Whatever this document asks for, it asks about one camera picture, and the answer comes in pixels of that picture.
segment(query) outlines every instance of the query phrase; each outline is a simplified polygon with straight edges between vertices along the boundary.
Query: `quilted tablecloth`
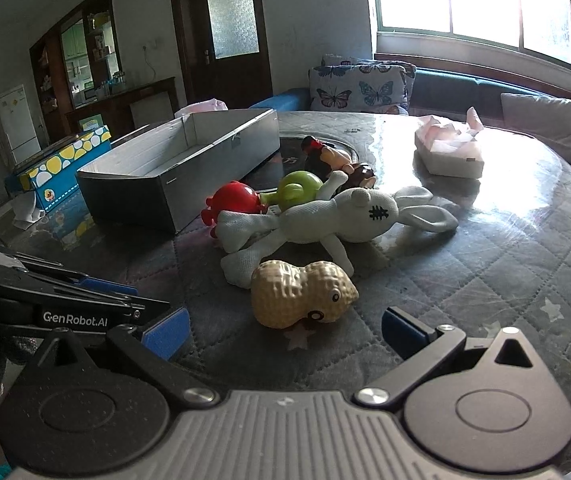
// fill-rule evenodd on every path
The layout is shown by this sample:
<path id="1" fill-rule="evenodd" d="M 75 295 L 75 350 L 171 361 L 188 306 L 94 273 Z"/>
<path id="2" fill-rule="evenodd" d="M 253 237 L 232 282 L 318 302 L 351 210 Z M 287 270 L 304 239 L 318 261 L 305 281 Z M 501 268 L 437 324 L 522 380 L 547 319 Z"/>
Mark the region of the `quilted tablecloth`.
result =
<path id="1" fill-rule="evenodd" d="M 427 187 L 459 228 L 435 235 L 397 224 L 371 243 L 348 244 L 360 293 L 354 308 L 332 324 L 305 320 L 283 331 L 256 322 L 249 291 L 226 283 L 219 265 L 224 252 L 200 221 L 175 238 L 95 225 L 78 198 L 85 215 L 80 227 L 63 232 L 64 204 L 11 246 L 184 303 L 192 335 L 174 360 L 223 394 L 316 388 L 351 395 L 400 362 L 380 326 L 386 307 L 396 305 L 470 336 L 520 328 L 571 402 L 571 167 L 565 161 L 538 140 L 488 128 L 477 136 L 486 160 L 480 180 L 432 176 L 415 154 L 416 118 L 278 116 L 283 136 L 314 134 L 354 147 L 381 189 Z M 328 258 L 319 244 L 287 244 L 274 257 L 300 266 Z M 571 469 L 571 446 L 564 469 Z"/>

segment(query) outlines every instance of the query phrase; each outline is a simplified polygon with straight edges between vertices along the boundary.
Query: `brown toy figure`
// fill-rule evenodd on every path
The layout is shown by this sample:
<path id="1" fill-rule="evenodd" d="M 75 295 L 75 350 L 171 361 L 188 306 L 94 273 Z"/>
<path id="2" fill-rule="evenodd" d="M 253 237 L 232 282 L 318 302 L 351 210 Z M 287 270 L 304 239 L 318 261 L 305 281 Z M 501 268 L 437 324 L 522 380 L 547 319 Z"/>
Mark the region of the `brown toy figure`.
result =
<path id="1" fill-rule="evenodd" d="M 359 298 L 345 270 L 332 262 L 305 267 L 263 262 L 252 274 L 250 289 L 254 317 L 270 328 L 287 328 L 306 317 L 336 321 Z"/>
<path id="2" fill-rule="evenodd" d="M 332 171 L 343 171 L 348 176 L 341 191 L 351 187 L 374 187 L 376 176 L 369 164 L 352 162 L 343 150 L 335 148 L 328 142 L 321 142 L 312 136 L 305 137 L 301 149 L 306 153 L 304 169 L 318 176 L 323 182 L 328 180 Z"/>

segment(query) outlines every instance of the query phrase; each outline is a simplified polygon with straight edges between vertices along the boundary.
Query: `white stuffed rabbit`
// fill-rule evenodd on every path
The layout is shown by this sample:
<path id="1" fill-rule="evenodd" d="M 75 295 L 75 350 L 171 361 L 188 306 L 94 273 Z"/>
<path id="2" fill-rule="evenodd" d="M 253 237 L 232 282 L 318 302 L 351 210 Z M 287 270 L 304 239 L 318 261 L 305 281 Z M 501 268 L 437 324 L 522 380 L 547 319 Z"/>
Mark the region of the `white stuffed rabbit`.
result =
<path id="1" fill-rule="evenodd" d="M 424 187 L 404 187 L 394 195 L 355 187 L 329 199 L 346 180 L 345 173 L 334 171 L 317 193 L 317 200 L 291 207 L 280 216 L 221 211 L 216 235 L 230 253 L 221 260 L 227 282 L 250 288 L 252 273 L 261 259 L 286 242 L 320 242 L 332 260 L 352 276 L 354 268 L 341 240 L 367 242 L 384 234 L 395 222 L 435 233 L 459 225 L 449 211 L 427 205 L 432 193 Z M 253 234 L 265 232 L 269 234 L 240 250 Z"/>

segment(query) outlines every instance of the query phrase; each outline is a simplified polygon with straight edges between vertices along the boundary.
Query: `window frame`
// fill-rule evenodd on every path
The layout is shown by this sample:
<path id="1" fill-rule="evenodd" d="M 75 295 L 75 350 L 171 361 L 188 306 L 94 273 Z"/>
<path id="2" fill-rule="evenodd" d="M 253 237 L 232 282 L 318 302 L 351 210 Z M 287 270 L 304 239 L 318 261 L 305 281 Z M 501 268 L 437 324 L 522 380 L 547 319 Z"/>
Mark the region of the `window frame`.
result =
<path id="1" fill-rule="evenodd" d="M 525 54 L 531 57 L 537 57 L 556 65 L 562 66 L 571 70 L 571 63 L 567 63 L 556 57 L 548 56 L 536 50 L 530 50 L 523 46 L 523 9 L 521 7 L 521 0 L 519 0 L 519 46 L 512 46 L 505 43 L 498 43 L 496 41 L 484 40 L 483 38 L 475 38 L 473 36 L 464 36 L 462 34 L 456 34 L 453 32 L 453 14 L 452 14 L 452 0 L 448 0 L 449 11 L 450 11 L 450 32 L 442 32 L 440 30 L 429 30 L 425 28 L 403 28 L 403 27 L 384 27 L 381 18 L 381 0 L 374 0 L 376 6 L 376 23 L 378 32 L 406 32 L 410 34 L 424 34 L 425 36 L 438 36 L 440 38 L 451 38 L 453 40 L 465 40 L 471 41 L 473 43 L 481 43 L 489 46 L 494 46 L 497 48 L 503 48 L 505 50 L 511 50 L 512 52 L 518 52 L 520 54 Z M 571 0 L 569 0 L 570 12 L 571 12 Z"/>

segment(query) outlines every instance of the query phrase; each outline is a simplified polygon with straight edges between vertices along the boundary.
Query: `green cabinet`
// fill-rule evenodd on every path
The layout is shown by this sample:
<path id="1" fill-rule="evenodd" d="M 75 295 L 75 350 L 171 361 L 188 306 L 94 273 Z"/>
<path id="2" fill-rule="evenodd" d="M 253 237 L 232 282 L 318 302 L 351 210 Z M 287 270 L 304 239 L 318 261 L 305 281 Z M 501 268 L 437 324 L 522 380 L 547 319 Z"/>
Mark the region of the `green cabinet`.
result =
<path id="1" fill-rule="evenodd" d="M 61 34 L 61 42 L 64 47 L 64 58 L 84 56 L 88 53 L 83 33 L 83 23 L 75 23 Z"/>

